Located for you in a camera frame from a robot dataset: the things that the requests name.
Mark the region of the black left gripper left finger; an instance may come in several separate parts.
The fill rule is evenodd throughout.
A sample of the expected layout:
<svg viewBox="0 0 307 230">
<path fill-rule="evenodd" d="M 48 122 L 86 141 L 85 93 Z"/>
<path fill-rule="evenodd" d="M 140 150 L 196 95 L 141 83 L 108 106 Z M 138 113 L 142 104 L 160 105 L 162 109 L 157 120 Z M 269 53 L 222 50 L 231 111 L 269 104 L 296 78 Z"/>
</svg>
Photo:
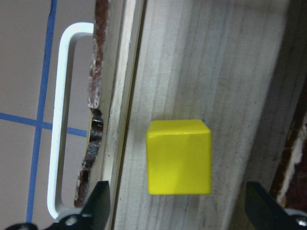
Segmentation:
<svg viewBox="0 0 307 230">
<path fill-rule="evenodd" d="M 99 181 L 82 208 L 63 211 L 51 228 L 53 230 L 103 230 L 109 214 L 109 182 Z"/>
</svg>

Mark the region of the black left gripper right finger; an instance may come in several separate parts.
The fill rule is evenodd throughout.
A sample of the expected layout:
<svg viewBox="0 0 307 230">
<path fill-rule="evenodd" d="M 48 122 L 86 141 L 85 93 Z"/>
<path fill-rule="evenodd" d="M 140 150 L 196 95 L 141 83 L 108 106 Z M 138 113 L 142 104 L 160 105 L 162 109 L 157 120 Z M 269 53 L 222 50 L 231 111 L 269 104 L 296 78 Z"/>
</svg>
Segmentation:
<svg viewBox="0 0 307 230">
<path fill-rule="evenodd" d="M 307 213 L 282 208 L 258 182 L 247 182 L 245 212 L 256 230 L 305 230 Z"/>
</svg>

